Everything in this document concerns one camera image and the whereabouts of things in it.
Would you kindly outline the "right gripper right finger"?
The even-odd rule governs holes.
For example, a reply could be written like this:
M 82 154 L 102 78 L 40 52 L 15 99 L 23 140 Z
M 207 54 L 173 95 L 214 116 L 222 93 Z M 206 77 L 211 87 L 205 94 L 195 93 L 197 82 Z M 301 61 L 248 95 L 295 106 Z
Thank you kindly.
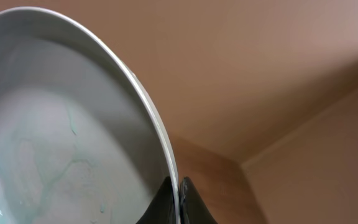
M 218 224 L 189 177 L 180 184 L 181 224 Z

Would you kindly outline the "white plate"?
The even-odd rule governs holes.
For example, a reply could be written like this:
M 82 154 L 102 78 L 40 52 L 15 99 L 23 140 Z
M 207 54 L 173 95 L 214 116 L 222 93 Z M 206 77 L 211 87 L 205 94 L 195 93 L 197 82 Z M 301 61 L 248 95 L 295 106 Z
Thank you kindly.
M 139 79 L 86 27 L 41 7 L 0 12 L 0 223 L 136 223 L 170 140 Z

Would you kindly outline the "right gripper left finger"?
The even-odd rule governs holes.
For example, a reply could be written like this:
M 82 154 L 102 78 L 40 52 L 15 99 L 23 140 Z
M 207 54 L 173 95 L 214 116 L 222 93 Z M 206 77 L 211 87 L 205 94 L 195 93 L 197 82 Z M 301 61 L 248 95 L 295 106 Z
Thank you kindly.
M 145 213 L 136 224 L 175 224 L 171 178 L 166 177 Z

